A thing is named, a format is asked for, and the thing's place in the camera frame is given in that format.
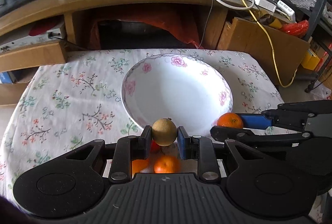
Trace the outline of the wooden TV cabinet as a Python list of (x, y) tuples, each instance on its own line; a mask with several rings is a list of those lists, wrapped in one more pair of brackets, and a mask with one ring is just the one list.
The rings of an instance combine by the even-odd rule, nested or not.
[(225, 22), (245, 19), (215, 0), (33, 0), (1, 16), (1, 34), (54, 17), (72, 50), (218, 49)]

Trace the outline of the tan longan fruit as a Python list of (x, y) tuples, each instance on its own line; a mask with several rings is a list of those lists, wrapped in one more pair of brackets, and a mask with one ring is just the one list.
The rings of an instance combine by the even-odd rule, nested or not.
[(177, 127), (170, 118), (158, 119), (152, 126), (152, 137), (159, 146), (169, 146), (177, 139)]

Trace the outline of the red cherry tomato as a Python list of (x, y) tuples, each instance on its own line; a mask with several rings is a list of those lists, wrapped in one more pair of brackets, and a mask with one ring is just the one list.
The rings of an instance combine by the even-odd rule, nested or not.
[(156, 154), (161, 150), (161, 146), (158, 145), (154, 140), (152, 140), (150, 145), (150, 153)]

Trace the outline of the red plastic bag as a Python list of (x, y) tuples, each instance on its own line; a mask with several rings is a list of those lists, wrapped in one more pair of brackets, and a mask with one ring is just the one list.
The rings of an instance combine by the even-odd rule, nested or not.
[(308, 20), (303, 20), (301, 22), (296, 22), (292, 24), (284, 24), (280, 31), (291, 36), (302, 38), (309, 28)]

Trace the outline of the silver set-top box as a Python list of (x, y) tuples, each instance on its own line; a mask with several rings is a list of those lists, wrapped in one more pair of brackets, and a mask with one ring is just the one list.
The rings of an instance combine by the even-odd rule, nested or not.
[(1, 53), (65, 37), (66, 31), (63, 21), (49, 29), (44, 29), (37, 24), (25, 25), (1, 36)]

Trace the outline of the cardboard box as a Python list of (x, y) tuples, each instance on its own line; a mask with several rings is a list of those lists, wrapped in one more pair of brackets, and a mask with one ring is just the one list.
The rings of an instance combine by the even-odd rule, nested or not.
[(287, 85), (310, 44), (295, 36), (235, 17), (225, 22), (217, 48), (251, 55), (274, 84)]

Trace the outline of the white floral porcelain bowl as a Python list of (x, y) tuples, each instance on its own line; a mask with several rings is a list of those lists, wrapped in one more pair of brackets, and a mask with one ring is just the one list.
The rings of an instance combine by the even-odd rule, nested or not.
[(190, 136), (209, 136), (219, 117), (233, 109), (231, 88), (218, 70), (193, 57), (171, 53), (133, 65), (124, 76), (121, 98), (140, 129), (170, 118)]

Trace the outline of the small orange mandarin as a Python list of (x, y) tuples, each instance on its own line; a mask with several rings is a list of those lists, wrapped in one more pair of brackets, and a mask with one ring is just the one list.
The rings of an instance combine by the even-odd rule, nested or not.
[(236, 113), (225, 113), (224, 115), (220, 116), (217, 121), (217, 125), (236, 129), (244, 128), (243, 120)]

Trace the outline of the floral white tablecloth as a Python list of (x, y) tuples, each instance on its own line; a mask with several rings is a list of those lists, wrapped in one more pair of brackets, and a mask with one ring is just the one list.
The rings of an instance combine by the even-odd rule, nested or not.
[[(27, 86), (5, 129), (1, 143), (1, 196), (25, 171), (101, 138), (116, 142), (139, 135), (120, 97), (126, 72), (158, 49), (72, 52), (65, 64), (40, 67)], [(231, 87), (237, 113), (260, 113), (282, 103), (277, 88), (247, 53), (173, 49), (217, 69)]]

